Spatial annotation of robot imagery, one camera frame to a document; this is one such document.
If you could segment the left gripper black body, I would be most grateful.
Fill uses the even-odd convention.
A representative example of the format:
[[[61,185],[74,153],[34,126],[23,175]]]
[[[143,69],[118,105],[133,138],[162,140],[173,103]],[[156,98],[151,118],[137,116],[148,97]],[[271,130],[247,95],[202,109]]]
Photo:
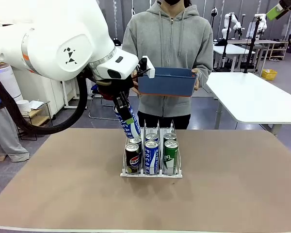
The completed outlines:
[[[128,94],[134,86],[133,78],[129,75],[126,79],[104,79],[96,82],[98,92],[106,100],[113,100],[113,97],[119,92]]]

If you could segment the person left hand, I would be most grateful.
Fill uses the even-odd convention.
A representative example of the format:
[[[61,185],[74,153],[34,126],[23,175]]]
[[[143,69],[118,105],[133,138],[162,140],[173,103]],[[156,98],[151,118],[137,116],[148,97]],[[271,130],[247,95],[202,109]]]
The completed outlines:
[[[192,73],[196,76],[194,91],[197,91],[199,89],[199,69],[193,68]]]

